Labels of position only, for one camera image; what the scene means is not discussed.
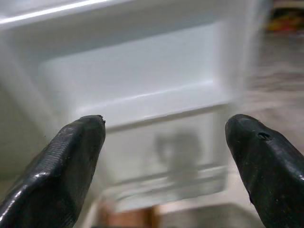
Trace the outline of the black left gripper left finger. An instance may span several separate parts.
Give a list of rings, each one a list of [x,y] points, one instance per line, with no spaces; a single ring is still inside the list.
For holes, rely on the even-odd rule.
[[[64,126],[2,200],[1,227],[73,227],[104,141],[105,121],[100,115],[84,116]]]

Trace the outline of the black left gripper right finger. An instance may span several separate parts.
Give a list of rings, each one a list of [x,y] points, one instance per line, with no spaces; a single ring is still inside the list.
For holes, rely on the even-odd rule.
[[[239,175],[266,228],[304,226],[304,156],[278,131],[236,114],[225,124]]]

